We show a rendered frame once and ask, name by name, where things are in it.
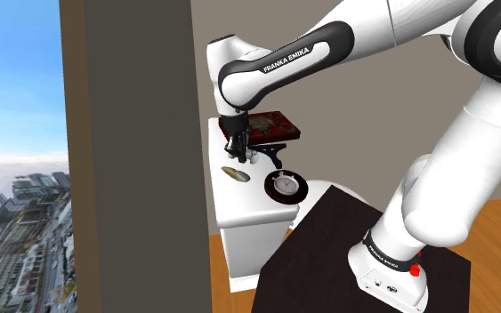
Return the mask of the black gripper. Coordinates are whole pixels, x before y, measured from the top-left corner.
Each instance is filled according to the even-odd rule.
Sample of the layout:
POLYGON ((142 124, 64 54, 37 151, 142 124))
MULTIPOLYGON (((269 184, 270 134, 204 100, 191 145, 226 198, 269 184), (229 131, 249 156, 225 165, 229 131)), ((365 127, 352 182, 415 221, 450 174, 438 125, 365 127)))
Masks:
POLYGON ((236 116, 221 115, 218 125, 228 141, 224 147, 228 158, 238 158, 238 161, 244 164, 248 159, 246 154, 251 131, 248 113, 242 112, 236 116))

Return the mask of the olive oval disc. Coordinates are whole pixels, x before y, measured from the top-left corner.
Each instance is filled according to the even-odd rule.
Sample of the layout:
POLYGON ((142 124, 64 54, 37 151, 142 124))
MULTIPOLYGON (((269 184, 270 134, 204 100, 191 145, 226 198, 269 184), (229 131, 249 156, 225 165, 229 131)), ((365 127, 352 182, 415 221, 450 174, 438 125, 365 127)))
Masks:
POLYGON ((251 177, 247 173, 229 166, 223 166, 222 171, 235 181, 249 182, 251 180, 251 177))

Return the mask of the dark red patterned box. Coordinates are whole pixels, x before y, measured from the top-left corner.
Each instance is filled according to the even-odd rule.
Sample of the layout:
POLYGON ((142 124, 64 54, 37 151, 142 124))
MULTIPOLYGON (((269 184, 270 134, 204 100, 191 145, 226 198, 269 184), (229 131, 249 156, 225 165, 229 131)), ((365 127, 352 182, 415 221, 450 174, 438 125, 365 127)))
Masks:
MULTIPOLYGON (((280 111, 248 113, 248 117, 251 131, 247 146, 297 140, 301 136, 301 131, 280 111)), ((224 137, 218 122, 219 118, 213 125, 220 129, 224 137)))

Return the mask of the dark round plate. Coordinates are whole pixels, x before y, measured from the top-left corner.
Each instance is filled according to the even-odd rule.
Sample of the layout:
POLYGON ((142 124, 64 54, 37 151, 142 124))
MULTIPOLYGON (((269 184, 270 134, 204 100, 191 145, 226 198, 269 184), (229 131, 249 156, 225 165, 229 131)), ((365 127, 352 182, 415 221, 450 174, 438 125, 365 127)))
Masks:
POLYGON ((264 180, 263 186, 266 194, 271 199, 284 205, 297 205, 301 203, 307 197, 309 192, 309 186, 307 181, 298 173, 294 173, 289 170, 277 170, 269 173, 264 180), (295 176, 296 180, 299 182, 300 185, 300 188, 296 194, 292 196, 283 196, 275 190, 273 186, 273 178, 277 177, 280 171, 295 176))

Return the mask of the white toilet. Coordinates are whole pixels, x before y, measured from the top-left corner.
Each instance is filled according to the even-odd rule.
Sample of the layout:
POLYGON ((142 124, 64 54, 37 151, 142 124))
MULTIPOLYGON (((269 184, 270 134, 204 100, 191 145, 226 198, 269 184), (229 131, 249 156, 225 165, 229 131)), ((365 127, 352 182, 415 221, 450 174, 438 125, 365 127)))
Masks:
POLYGON ((266 176, 278 169, 261 152, 258 162, 250 157, 241 164, 228 158, 227 143, 220 129, 208 120, 208 159, 212 182, 214 210, 220 230, 224 257, 232 293, 255 289, 260 270, 279 249, 287 232, 293 230, 319 198, 332 186, 362 200, 353 190, 332 181, 307 180, 309 192, 298 205, 284 205, 271 199, 264 190, 266 176), (229 166, 247 173, 249 182, 235 181, 222 171, 229 166))

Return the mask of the silver stopwatch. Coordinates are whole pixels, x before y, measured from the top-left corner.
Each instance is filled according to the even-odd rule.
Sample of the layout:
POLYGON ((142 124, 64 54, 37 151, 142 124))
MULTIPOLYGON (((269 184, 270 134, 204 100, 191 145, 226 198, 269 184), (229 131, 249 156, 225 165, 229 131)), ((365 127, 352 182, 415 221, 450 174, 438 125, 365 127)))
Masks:
POLYGON ((283 196, 292 196, 300 188, 299 182, 294 175, 289 175, 280 171, 277 177, 273 178, 273 186, 277 192, 283 196))

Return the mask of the dark robot stand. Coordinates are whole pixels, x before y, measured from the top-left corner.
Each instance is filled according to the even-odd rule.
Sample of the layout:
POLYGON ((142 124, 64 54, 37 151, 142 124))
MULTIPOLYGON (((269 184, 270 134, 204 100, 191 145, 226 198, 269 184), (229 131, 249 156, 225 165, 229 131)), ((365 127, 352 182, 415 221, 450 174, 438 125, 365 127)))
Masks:
MULTIPOLYGON (((348 252, 381 213, 331 187, 262 267, 251 313, 400 313, 361 291, 348 252)), ((469 313, 471 263, 425 247, 425 313, 469 313)))

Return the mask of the window with city view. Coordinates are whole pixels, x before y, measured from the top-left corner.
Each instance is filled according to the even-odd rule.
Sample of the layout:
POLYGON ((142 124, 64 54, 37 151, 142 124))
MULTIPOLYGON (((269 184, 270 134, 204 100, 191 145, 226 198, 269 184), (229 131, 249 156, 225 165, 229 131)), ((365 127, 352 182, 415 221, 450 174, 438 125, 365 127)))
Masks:
POLYGON ((61 313, 70 183, 60 0, 0 0, 0 313, 61 313))

